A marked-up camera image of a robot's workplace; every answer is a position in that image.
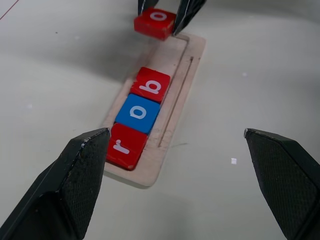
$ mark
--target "blue letter block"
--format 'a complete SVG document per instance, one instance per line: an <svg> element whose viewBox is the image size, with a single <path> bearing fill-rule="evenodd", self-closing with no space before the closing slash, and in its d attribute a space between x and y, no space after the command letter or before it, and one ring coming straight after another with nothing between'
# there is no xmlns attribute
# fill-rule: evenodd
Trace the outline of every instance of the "blue letter block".
<svg viewBox="0 0 320 240"><path fill-rule="evenodd" d="M160 104L129 94L115 118L120 123L144 134L149 134L160 111Z"/></svg>

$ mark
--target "letter block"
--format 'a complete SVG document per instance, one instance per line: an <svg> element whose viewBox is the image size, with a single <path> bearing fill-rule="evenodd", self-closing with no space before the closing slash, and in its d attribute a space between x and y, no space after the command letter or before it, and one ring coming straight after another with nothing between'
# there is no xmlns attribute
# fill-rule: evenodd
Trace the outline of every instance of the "letter block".
<svg viewBox="0 0 320 240"><path fill-rule="evenodd" d="M150 7L134 20L134 30L164 41L172 34L175 20L174 13Z"/></svg>
<svg viewBox="0 0 320 240"><path fill-rule="evenodd" d="M130 93L161 104L169 84L169 75L142 67L136 76L136 81L133 83Z"/></svg>
<svg viewBox="0 0 320 240"><path fill-rule="evenodd" d="M149 134L159 111L160 104L134 94L129 94L116 116L115 122L144 134Z"/></svg>
<svg viewBox="0 0 320 240"><path fill-rule="evenodd" d="M111 129L106 161L132 171L144 150L147 137L142 132L116 123Z"/></svg>

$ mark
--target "red letter block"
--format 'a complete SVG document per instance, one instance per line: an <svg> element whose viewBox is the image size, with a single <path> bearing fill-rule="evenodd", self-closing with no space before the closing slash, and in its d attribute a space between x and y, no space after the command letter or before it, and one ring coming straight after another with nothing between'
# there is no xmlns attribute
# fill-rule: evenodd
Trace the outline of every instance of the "red letter block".
<svg viewBox="0 0 320 240"><path fill-rule="evenodd" d="M130 93L161 103L170 84L170 76L142 67L136 76Z"/></svg>
<svg viewBox="0 0 320 240"><path fill-rule="evenodd" d="M134 20L134 30L164 41L171 35L175 20L174 13L150 7Z"/></svg>
<svg viewBox="0 0 320 240"><path fill-rule="evenodd" d="M132 171L137 166L146 142L146 134L116 123L111 129L106 161Z"/></svg>

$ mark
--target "white table surface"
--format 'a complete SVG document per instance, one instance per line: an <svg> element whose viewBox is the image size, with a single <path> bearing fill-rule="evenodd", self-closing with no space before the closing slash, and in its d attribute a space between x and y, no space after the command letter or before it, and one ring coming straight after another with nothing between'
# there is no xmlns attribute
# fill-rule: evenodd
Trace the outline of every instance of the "white table surface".
<svg viewBox="0 0 320 240"><path fill-rule="evenodd" d="M207 46L160 176L149 189L104 176L85 239L285 239L243 132L295 139L320 161L320 3L278 2L209 0L185 29ZM136 12L135 0L20 0L0 21L0 224L101 125L148 40Z"/></svg>

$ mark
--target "red line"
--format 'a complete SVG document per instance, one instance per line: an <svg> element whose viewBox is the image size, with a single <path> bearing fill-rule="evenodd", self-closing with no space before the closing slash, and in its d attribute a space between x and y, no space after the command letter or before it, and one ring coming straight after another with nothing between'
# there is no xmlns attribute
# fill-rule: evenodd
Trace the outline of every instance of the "red line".
<svg viewBox="0 0 320 240"><path fill-rule="evenodd" d="M16 0L16 2L8 9L8 11L5 12L5 14L2 15L2 17L0 17L0 20L3 19L5 17L5 15L17 4L17 2L19 2L20 0Z"/></svg>

